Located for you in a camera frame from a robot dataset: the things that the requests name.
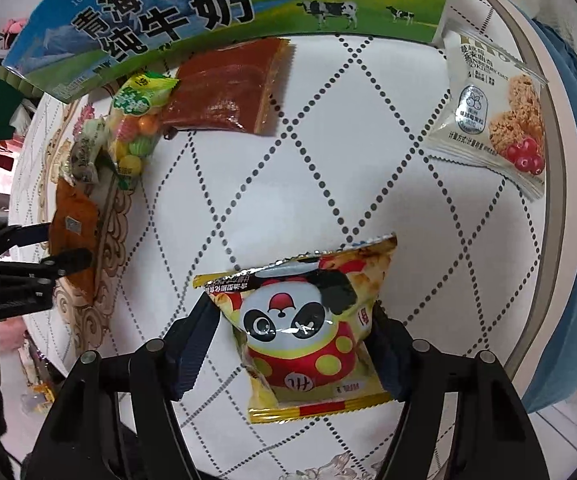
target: red and yellow packaging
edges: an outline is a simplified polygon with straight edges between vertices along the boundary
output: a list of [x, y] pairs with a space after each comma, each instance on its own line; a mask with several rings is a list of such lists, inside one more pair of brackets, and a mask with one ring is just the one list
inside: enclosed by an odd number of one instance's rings
[[391, 400], [364, 338], [389, 268], [395, 235], [307, 254], [231, 275], [201, 275], [233, 324], [251, 377], [251, 422], [279, 422]]

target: oat cookie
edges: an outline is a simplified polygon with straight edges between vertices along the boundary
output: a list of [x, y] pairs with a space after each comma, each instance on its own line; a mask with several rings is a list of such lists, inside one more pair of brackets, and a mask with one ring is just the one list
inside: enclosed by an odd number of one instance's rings
[[522, 141], [524, 132], [514, 111], [502, 112], [489, 123], [489, 138], [495, 151], [501, 155], [512, 144]]
[[509, 104], [515, 112], [520, 127], [544, 150], [544, 123], [539, 97], [533, 81], [526, 74], [509, 79]]

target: panda cartoon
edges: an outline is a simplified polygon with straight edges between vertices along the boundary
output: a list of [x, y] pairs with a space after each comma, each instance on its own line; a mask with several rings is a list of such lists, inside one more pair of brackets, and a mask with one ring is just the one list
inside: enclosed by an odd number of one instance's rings
[[357, 339], [340, 316], [357, 301], [344, 272], [314, 261], [255, 273], [240, 306], [255, 368], [271, 387], [307, 392], [334, 383], [356, 365]]

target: panda face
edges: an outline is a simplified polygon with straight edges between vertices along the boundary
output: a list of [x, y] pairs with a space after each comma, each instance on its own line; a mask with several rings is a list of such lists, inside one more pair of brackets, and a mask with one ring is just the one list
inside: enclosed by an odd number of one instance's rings
[[315, 285], [286, 281], [261, 286], [248, 296], [239, 325], [251, 347], [290, 350], [329, 340], [337, 324]]

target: individually wrapped candy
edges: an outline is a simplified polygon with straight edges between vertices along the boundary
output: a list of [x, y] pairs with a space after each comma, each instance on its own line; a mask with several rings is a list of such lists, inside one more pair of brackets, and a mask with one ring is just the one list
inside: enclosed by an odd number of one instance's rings
[[428, 134], [429, 154], [496, 171], [531, 200], [543, 196], [539, 96], [546, 80], [499, 46], [452, 23], [444, 44], [453, 100]]
[[154, 72], [132, 76], [113, 98], [107, 124], [107, 151], [120, 178], [131, 189], [162, 134], [160, 113], [178, 80]]
[[391, 400], [363, 340], [397, 239], [388, 235], [236, 274], [196, 276], [233, 324], [249, 418], [279, 422]]
[[162, 111], [179, 128], [262, 133], [268, 96], [289, 40], [264, 38], [191, 57], [178, 72], [178, 88]]
[[95, 160], [105, 146], [110, 131], [108, 130], [103, 118], [89, 119], [82, 126], [82, 135], [75, 141], [71, 148], [69, 164], [65, 171], [69, 171], [74, 180], [85, 184], [97, 184], [99, 178]]

